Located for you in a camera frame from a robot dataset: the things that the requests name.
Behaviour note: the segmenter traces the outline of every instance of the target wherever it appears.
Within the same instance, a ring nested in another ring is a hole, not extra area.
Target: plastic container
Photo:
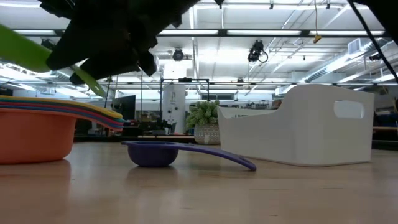
[[[76,116],[51,111],[0,110],[0,164],[63,159],[73,145]]]

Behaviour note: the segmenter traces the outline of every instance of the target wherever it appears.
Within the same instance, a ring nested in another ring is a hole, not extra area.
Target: ceiling light
[[[228,35],[300,35],[301,30],[228,30]]]
[[[356,79],[356,78],[358,78],[360,76],[361,75],[350,75],[350,76],[338,81],[338,83],[348,82],[348,81],[354,80],[354,79]]]
[[[54,30],[14,30],[22,35],[55,35]]]
[[[5,7],[21,7],[21,8],[34,8],[34,9],[40,8],[40,4],[16,4],[16,3],[5,3],[5,2],[0,2],[0,6],[5,6]]]
[[[385,31],[383,30],[372,30],[371,31],[372,35],[383,35]],[[315,36],[317,34],[316,31],[310,31],[310,35]],[[318,35],[363,35],[363,36],[368,36],[366,31],[362,30],[319,30]]]
[[[15,84],[10,84],[10,83],[8,83],[8,85],[14,86],[14,87],[18,87],[18,88],[23,88],[24,90],[36,91],[35,88],[33,88],[33,87],[29,86],[29,85],[25,85],[25,84],[18,84],[18,85],[15,85]]]
[[[392,74],[389,74],[389,75],[384,75],[380,78],[374,79],[373,82],[374,83],[385,82],[385,81],[392,80],[392,79],[395,79],[394,76]]]
[[[163,30],[159,35],[216,35],[218,30]]]

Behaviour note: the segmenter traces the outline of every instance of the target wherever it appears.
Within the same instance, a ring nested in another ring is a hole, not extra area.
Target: metal frame
[[[179,78],[160,78],[160,120],[163,120],[163,107],[162,107],[162,92],[163,92],[163,83],[164,81],[170,81],[168,82],[170,85],[174,85],[177,83],[174,83],[173,81],[179,81]],[[207,101],[210,101],[210,80],[208,78],[190,78],[190,81],[196,81],[194,85],[201,85],[200,81],[206,81],[207,82]],[[192,85],[192,82],[178,82],[180,85]]]
[[[65,30],[63,29],[13,29],[16,32],[35,30],[38,34],[23,34],[26,37],[61,37]],[[228,32],[242,32],[242,34],[229,34]],[[297,32],[297,34],[287,34],[286,32]],[[363,30],[331,30],[322,29],[318,30],[319,33],[324,31],[327,32],[363,32],[363,34],[327,34],[322,35],[322,38],[361,38],[368,37],[368,35]],[[382,34],[373,35],[375,38],[380,37],[390,37],[388,31],[386,30],[372,30],[371,32],[382,32]],[[301,37],[301,38],[311,38],[314,37],[314,30],[309,29],[166,29],[164,33],[160,33],[157,37]]]
[[[199,79],[192,79],[192,81],[201,80],[207,81],[208,78],[199,78]],[[36,81],[21,81],[21,82],[5,82],[10,84],[26,84],[26,85],[71,85],[70,82],[36,82]],[[143,85],[156,85],[156,84],[163,84],[163,83],[171,83],[171,82],[142,82]],[[99,82],[100,85],[107,85],[107,82]],[[173,83],[174,85],[200,85],[200,83]],[[386,83],[300,83],[300,82],[210,82],[208,81],[208,88],[210,85],[259,85],[259,86],[279,86],[279,85],[312,85],[312,84],[320,84],[320,85],[333,85],[333,86],[398,86],[396,82],[386,82]],[[118,82],[118,85],[141,85],[141,82]]]

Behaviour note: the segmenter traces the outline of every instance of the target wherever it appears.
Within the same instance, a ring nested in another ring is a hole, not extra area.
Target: wooden table
[[[396,223],[398,152],[326,168],[180,152],[136,167],[120,143],[78,143],[63,161],[0,166],[1,224]]]
[[[373,127],[373,131],[398,131],[397,127]]]

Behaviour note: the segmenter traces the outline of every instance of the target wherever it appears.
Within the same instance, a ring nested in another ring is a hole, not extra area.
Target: pipe
[[[391,39],[383,39],[380,38],[377,40],[377,44],[379,44],[380,47],[383,47],[384,45],[388,44],[391,42]],[[363,53],[359,57],[365,57],[367,55],[373,54],[374,51],[376,50],[374,44],[369,40],[368,43],[366,43],[364,47],[365,53]],[[348,50],[344,51],[343,53],[337,55],[333,59],[327,61],[326,64],[322,65],[321,67],[315,68],[311,71],[309,71],[306,75],[305,78],[301,79],[301,82],[307,82],[310,83],[317,78],[320,78],[324,75],[327,75],[331,72],[334,72],[335,70],[342,68],[350,63],[353,63],[355,61],[355,58],[350,58],[350,54]]]
[[[322,29],[326,29],[328,26],[330,26],[330,24],[332,24],[337,18],[339,18],[345,11],[347,11],[348,9],[351,9],[351,7],[349,6],[349,4],[345,5],[335,16],[333,16],[333,18],[331,18],[329,20],[329,22],[327,22]],[[303,43],[302,45],[300,45],[299,47],[297,47],[297,49],[291,53],[287,59],[285,59],[284,61],[288,60],[289,58],[293,57],[295,54],[297,54],[297,52],[299,52],[301,49],[303,49],[309,42],[311,42],[312,39],[308,39],[305,43]]]

